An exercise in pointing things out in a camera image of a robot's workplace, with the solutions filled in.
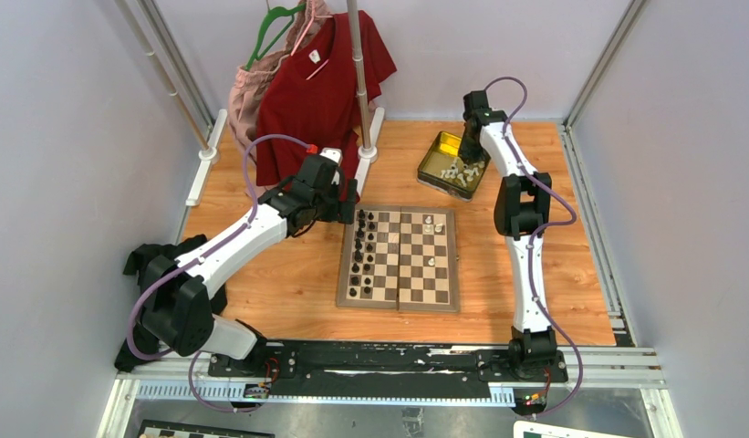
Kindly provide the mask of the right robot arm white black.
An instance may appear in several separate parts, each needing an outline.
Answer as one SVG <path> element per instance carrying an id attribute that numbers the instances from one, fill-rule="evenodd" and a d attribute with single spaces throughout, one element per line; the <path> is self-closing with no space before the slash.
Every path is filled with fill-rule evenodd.
<path id="1" fill-rule="evenodd" d="M 556 361 L 553 324 L 546 315 L 541 255 L 542 226 L 549 220 L 551 179 L 539 173 L 515 139 L 506 113 L 490 107 L 487 93 L 463 96 L 464 129 L 459 157 L 492 164 L 501 175 L 494 227 L 505 238 L 513 269 L 515 318 L 506 360 L 509 372 L 530 381 Z"/>

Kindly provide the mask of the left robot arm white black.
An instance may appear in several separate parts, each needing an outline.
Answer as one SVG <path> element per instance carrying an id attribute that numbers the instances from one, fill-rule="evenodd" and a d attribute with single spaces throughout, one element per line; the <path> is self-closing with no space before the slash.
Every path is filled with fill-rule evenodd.
<path id="1" fill-rule="evenodd" d="M 297 175 L 266 192 L 237 222 L 205 244 L 170 259 L 153 258 L 130 326 L 147 330 L 182 357 L 224 355 L 245 377 L 259 375 L 265 338 L 243 322 L 213 312 L 212 300 L 242 267 L 269 247 L 317 222 L 350 224 L 357 183 L 341 169 L 342 153 L 325 148 L 309 154 Z"/>

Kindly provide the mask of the yellow metal tin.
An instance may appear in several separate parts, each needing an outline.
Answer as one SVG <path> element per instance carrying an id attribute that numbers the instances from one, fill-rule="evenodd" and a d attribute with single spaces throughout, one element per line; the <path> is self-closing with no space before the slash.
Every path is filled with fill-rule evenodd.
<path id="1" fill-rule="evenodd" d="M 470 202 L 484 177 L 489 158 L 466 163 L 458 155 L 460 144 L 460 137 L 440 131 L 418 166 L 417 181 Z"/>

